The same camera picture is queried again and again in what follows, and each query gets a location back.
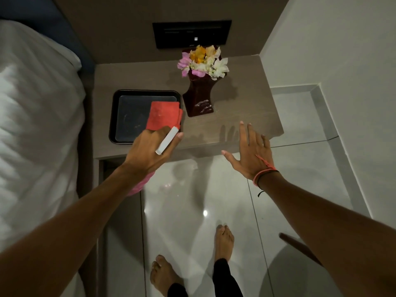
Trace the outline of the person's right hand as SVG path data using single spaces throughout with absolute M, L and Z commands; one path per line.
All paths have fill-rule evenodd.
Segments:
M 239 125 L 239 153 L 240 168 L 233 168 L 246 179 L 258 183 L 259 176 L 276 171 L 272 151 L 266 151 L 263 147 L 263 136 L 256 132 L 257 146 L 249 147 L 247 125 L 243 121 Z

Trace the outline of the white cylindrical stick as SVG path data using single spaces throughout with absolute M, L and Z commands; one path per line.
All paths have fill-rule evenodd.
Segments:
M 155 153 L 157 155 L 162 155 L 163 152 L 166 150 L 166 148 L 171 144 L 171 142 L 175 138 L 175 136 L 178 134 L 178 132 L 179 132 L 178 127 L 176 127 L 176 126 L 172 127 L 171 130 L 169 131 L 169 133 L 162 140 L 159 147 L 156 149 Z

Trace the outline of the red cleaning cloth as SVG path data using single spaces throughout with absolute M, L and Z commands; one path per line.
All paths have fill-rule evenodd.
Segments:
M 180 102 L 153 101 L 149 112 L 146 129 L 156 131 L 164 126 L 181 128 L 183 110 Z

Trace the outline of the pink cloth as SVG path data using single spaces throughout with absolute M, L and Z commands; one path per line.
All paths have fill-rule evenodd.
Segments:
M 139 193 L 144 186 L 146 185 L 146 183 L 151 179 L 151 177 L 155 174 L 155 171 L 149 173 L 146 175 L 146 177 L 141 180 L 138 184 L 136 184 L 129 192 L 126 196 L 133 196 L 137 193 Z

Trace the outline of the person's right forearm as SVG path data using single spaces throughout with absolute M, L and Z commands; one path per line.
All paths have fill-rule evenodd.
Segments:
M 344 297 L 396 297 L 396 229 L 301 189 L 278 171 L 258 174 L 254 183 Z

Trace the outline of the person's left forearm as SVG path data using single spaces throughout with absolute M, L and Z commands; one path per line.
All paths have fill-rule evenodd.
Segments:
M 75 204 L 0 253 L 0 297 L 60 297 L 131 188 L 122 165 Z

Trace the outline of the brown wooden nightstand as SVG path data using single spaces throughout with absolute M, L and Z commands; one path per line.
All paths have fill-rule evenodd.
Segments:
M 114 144 L 108 137 L 113 94 L 119 89 L 187 91 L 189 81 L 176 68 L 177 61 L 100 64 L 96 66 L 92 94 L 92 145 L 94 160 L 117 158 L 120 164 L 130 144 Z M 268 139 L 284 133 L 260 57 L 229 57 L 230 72 L 211 91 L 215 112 L 183 116 L 184 138 L 170 161 L 238 151 L 240 121 L 251 123 Z

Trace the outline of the dark red vase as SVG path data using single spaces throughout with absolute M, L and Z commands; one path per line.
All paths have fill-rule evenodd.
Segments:
M 214 81 L 208 78 L 189 79 L 190 84 L 186 93 L 183 94 L 185 109 L 189 117 L 213 113 L 211 103 L 211 90 L 222 78 Z

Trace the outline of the person's right foot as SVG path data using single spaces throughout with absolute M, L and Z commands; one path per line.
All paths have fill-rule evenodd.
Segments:
M 214 242 L 214 262 L 225 259 L 230 261 L 234 249 L 235 237 L 228 225 L 218 225 L 216 227 Z

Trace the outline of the person's foot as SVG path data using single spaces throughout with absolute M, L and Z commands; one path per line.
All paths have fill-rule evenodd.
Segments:
M 167 297 L 167 291 L 173 283 L 184 285 L 183 279 L 163 255 L 157 255 L 155 261 L 152 262 L 150 282 L 163 297 Z
M 230 261 L 234 249 L 235 237 L 228 225 L 218 225 L 216 227 L 214 242 L 214 262 L 225 259 Z

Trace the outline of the black trouser leg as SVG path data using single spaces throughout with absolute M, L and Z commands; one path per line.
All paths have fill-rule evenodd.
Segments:
M 189 297 L 184 285 L 173 283 L 167 291 L 167 297 Z
M 212 276 L 215 297 L 243 297 L 235 278 L 230 273 L 226 259 L 216 260 Z

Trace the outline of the white bed duvet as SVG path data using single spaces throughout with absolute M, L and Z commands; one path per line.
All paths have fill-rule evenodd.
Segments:
M 0 252 L 78 200 L 78 56 L 0 20 Z

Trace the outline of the black left trouser leg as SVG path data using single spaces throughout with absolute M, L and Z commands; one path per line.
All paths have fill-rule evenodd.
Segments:
M 167 291 L 167 297 L 189 297 L 184 285 L 173 283 Z

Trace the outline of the blue headboard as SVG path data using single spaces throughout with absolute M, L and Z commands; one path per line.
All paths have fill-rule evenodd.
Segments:
M 0 19 L 20 22 L 72 50 L 82 71 L 93 74 L 95 62 L 53 0 L 0 0 Z

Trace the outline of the black wall switch panel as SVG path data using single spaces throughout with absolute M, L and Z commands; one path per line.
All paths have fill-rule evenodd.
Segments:
M 232 21 L 190 21 L 152 23 L 157 49 L 225 45 Z

